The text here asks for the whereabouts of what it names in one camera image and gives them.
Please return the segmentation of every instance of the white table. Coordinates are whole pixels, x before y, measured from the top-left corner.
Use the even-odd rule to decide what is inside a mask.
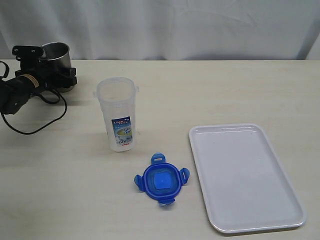
[[[8,60],[13,77],[17,61]],[[320,61],[75,60],[78,84],[64,94],[65,117],[25,136],[0,122],[0,239],[212,240],[190,149],[195,125],[256,123],[264,128],[308,212],[296,230],[228,239],[320,238]],[[132,79],[138,142],[113,152],[98,100],[99,81]],[[64,106],[31,99],[8,120],[31,131]],[[191,176],[166,210],[139,193],[153,153]]]

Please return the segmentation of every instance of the clear plastic container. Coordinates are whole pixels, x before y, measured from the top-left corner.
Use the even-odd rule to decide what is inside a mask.
[[[137,91],[134,82],[125,77],[105,79],[96,87],[109,145],[116,152],[135,146]]]

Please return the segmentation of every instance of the white plastic tray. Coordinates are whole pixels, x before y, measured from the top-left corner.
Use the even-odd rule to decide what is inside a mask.
[[[295,228],[306,212],[264,131],[255,124],[189,132],[206,211],[220,232]]]

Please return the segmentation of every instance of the blue lid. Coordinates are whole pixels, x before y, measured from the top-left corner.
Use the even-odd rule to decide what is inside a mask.
[[[182,168],[179,171],[172,164],[166,163],[166,157],[162,153],[157,152],[152,156],[151,165],[144,171],[143,176],[136,175],[134,182],[141,191],[159,204],[169,205],[175,201],[189,176],[188,169]]]

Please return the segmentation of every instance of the printed label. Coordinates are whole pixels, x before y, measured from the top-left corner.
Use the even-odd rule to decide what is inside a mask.
[[[125,146],[132,143],[132,130],[130,117],[123,117],[119,119],[112,119],[113,132],[116,144]]]

